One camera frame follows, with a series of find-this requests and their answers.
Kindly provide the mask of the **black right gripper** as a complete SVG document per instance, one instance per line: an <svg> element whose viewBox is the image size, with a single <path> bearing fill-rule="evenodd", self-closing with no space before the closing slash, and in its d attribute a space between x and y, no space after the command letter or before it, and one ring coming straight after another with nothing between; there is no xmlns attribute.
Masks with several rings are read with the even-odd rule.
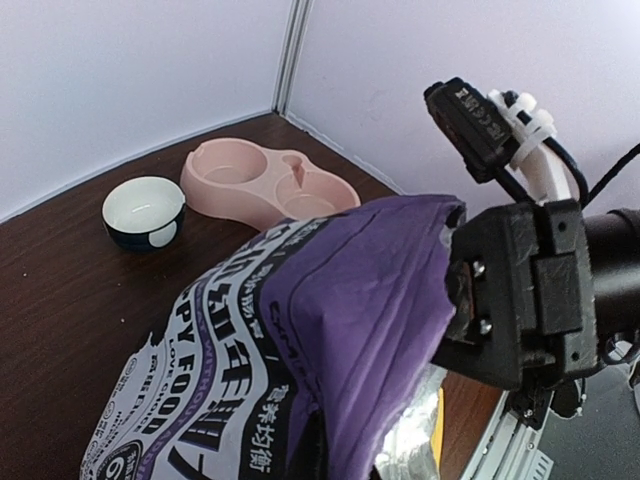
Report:
<svg viewBox="0 0 640 480"><path fill-rule="evenodd" d="M595 371L595 294L574 200L493 207L453 233L455 314L434 364L503 390Z"/></svg>

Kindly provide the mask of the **purple pet food bag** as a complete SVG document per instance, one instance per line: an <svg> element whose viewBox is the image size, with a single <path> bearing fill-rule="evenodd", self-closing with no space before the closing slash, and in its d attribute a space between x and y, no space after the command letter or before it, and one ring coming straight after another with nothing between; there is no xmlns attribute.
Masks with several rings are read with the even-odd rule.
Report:
<svg viewBox="0 0 640 480"><path fill-rule="evenodd" d="M84 479L365 479L453 316L464 203L286 220L202 274L130 356Z"/></svg>

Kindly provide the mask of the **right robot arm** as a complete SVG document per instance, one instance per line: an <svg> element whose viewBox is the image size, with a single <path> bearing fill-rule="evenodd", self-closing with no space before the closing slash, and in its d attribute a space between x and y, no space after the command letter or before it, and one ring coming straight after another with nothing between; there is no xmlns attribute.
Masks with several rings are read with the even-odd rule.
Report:
<svg viewBox="0 0 640 480"><path fill-rule="evenodd" d="M639 356L639 214L585 217L574 200L485 210L453 234L456 312L436 351L449 371L515 395L520 414L559 386Z"/></svg>

